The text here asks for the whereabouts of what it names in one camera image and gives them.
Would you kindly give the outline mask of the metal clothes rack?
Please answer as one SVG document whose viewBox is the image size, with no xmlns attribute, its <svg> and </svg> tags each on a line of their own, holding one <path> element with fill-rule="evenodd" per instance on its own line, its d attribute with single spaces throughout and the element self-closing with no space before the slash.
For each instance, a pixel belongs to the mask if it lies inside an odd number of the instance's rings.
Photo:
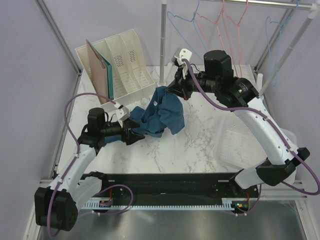
<svg viewBox="0 0 320 240">
<path fill-rule="evenodd" d="M 235 22 L 233 19 L 230 19 L 231 22 L 237 26 L 237 36 L 240 36 L 240 25 L 243 20 L 244 15 L 246 14 L 248 10 L 248 5 L 257 5 L 257 6 L 265 6 L 265 7 L 275 7 L 275 8 L 286 8 L 285 13 L 283 14 L 280 21 L 273 21 L 270 17 L 267 17 L 265 20 L 265 36 L 267 40 L 267 46 L 265 47 L 263 53 L 261 54 L 257 65 L 255 66 L 255 70 L 258 71 L 266 61 L 266 58 L 271 57 L 271 50 L 274 47 L 274 44 L 279 43 L 284 29 L 286 28 L 287 23 L 290 21 L 292 16 L 295 14 L 297 10 L 308 10 L 309 14 L 292 39 L 291 43 L 281 56 L 281 58 L 277 58 L 276 62 L 273 66 L 272 73 L 269 74 L 268 79 L 263 82 L 262 74 L 258 74 L 258 80 L 257 82 L 260 84 L 259 89 L 259 95 L 263 96 L 265 91 L 267 90 L 268 86 L 273 82 L 274 79 L 278 78 L 279 70 L 282 68 L 285 61 L 288 59 L 290 54 L 292 53 L 293 49 L 301 39 L 302 35 L 305 33 L 313 19 L 320 13 L 320 2 L 317 1 L 316 3 L 309 4 L 309 5 L 303 5 L 300 4 L 300 1 L 293 1 L 291 3 L 288 2 L 279 2 L 279 1 L 271 1 L 271 0 L 234 0 L 233 3 L 236 4 L 245 4 L 245 9 L 240 17 L 238 22 Z M 199 5 L 200 1 L 197 2 L 195 11 L 192 14 L 191 19 L 187 19 L 184 17 L 181 17 L 179 15 L 174 14 L 171 11 L 167 10 L 167 4 L 168 2 L 166 0 L 161 1 L 161 30 L 160 30 L 160 65 L 159 65 L 159 83 L 164 83 L 164 76 L 165 76 L 165 55 L 166 55 L 166 22 L 167 20 L 170 20 L 169 15 L 172 15 L 173 18 L 179 18 L 183 21 L 190 22 L 193 25 L 193 28 L 195 29 L 195 32 L 202 42 L 204 48 L 208 50 L 211 45 L 209 41 L 207 40 L 205 34 L 203 33 L 203 30 L 199 23 L 197 22 L 196 16 L 198 16 L 200 19 L 205 19 L 206 21 L 212 23 L 215 25 L 218 36 L 220 39 L 221 46 L 224 47 L 224 42 L 221 36 L 221 31 L 219 28 L 220 21 L 224 21 L 224 17 L 229 18 L 230 16 L 225 11 L 225 6 L 222 7 L 217 19 L 215 21 L 205 17 L 204 15 L 199 14 Z"/>
</svg>

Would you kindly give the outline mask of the white clothes rack foot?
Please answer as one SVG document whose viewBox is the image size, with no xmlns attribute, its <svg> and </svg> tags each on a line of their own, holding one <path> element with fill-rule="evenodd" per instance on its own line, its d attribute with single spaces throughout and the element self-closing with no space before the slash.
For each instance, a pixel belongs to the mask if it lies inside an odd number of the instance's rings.
<svg viewBox="0 0 320 240">
<path fill-rule="evenodd" d="M 168 110 L 172 102 L 173 95 L 168 92 L 166 82 L 160 83 L 160 68 L 159 66 L 150 67 L 150 75 L 156 83 L 156 88 L 152 96 L 152 104 L 160 109 Z"/>
</svg>

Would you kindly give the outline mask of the white plastic laundry basket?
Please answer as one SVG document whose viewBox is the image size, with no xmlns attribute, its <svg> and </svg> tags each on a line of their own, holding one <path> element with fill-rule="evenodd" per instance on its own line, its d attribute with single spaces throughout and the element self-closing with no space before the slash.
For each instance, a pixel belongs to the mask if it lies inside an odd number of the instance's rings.
<svg viewBox="0 0 320 240">
<path fill-rule="evenodd" d="M 267 158 L 249 128 L 233 114 L 221 118 L 213 155 L 219 164 L 234 173 L 255 167 Z"/>
</svg>

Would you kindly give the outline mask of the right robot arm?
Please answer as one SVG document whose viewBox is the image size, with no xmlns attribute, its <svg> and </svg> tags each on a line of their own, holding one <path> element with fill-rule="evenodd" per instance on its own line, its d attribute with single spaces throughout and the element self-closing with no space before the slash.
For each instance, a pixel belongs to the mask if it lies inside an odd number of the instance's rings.
<svg viewBox="0 0 320 240">
<path fill-rule="evenodd" d="M 233 112 L 251 131 L 266 153 L 266 159 L 256 166 L 236 173 L 229 184 L 235 197 L 242 196 L 248 188 L 257 184 L 276 186 L 292 185 L 296 168 L 305 161 L 310 152 L 297 147 L 279 129 L 264 106 L 256 88 L 243 77 L 236 77 L 231 57 L 223 50 L 211 50 L 204 54 L 204 70 L 194 73 L 190 64 L 192 52 L 179 48 L 172 62 L 178 67 L 167 92 L 188 100 L 193 92 L 213 93 L 220 107 Z"/>
</svg>

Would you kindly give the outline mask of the teal folder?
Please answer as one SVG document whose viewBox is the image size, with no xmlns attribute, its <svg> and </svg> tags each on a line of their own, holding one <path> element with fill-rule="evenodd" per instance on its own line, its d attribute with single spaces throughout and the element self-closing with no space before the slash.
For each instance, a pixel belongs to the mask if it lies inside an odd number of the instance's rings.
<svg viewBox="0 0 320 240">
<path fill-rule="evenodd" d="M 108 87 L 108 97 L 114 100 L 114 85 L 113 85 L 113 68 L 106 58 L 102 56 L 102 60 L 107 67 L 107 87 Z"/>
</svg>

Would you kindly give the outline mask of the blue t shirt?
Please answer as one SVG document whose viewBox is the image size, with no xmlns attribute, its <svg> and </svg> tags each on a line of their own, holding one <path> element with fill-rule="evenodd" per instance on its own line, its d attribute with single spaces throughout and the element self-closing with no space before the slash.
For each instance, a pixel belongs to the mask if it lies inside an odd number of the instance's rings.
<svg viewBox="0 0 320 240">
<path fill-rule="evenodd" d="M 130 117 L 139 123 L 139 128 L 132 130 L 153 138 L 161 138 L 165 129 L 169 129 L 172 135 L 178 134 L 185 127 L 183 105 L 179 98 L 172 94 L 172 102 L 169 106 L 169 109 L 156 107 L 151 98 L 146 108 L 135 107 L 130 112 Z"/>
</svg>

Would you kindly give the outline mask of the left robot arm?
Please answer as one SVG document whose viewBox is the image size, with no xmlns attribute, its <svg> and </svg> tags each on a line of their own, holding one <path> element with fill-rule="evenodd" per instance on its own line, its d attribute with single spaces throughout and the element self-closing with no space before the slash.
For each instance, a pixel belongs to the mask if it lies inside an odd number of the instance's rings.
<svg viewBox="0 0 320 240">
<path fill-rule="evenodd" d="M 75 225 L 81 208 L 94 195 L 106 196 L 110 191 L 108 182 L 88 176 L 80 182 L 88 165 L 96 158 L 103 147 L 106 137 L 120 137 L 126 145 L 144 139 L 134 133 L 140 125 L 130 118 L 130 111 L 116 104 L 116 122 L 106 121 L 105 111 L 101 107 L 89 110 L 87 124 L 81 135 L 75 140 L 76 148 L 62 172 L 47 186 L 39 187 L 34 194 L 35 221 L 46 227 L 53 237 L 52 229 L 70 231 Z"/>
</svg>

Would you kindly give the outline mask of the white plastic file organizer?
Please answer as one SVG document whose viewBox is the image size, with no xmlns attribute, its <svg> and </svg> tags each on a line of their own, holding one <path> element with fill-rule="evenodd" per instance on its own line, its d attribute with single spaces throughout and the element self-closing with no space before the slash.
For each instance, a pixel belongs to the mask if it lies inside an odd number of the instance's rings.
<svg viewBox="0 0 320 240">
<path fill-rule="evenodd" d="M 94 93 L 106 95 L 121 105 L 130 105 L 151 96 L 156 83 L 147 71 L 142 46 L 131 29 L 91 43 L 112 67 L 113 87 L 90 80 Z"/>
</svg>

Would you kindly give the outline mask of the brown cardboard folder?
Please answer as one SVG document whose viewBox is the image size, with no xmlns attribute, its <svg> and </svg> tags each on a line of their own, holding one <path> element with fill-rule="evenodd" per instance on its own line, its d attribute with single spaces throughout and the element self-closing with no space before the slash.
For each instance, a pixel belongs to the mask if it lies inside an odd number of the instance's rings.
<svg viewBox="0 0 320 240">
<path fill-rule="evenodd" d="M 86 40 L 91 82 L 97 94 L 109 97 L 107 65 L 94 46 Z"/>
</svg>

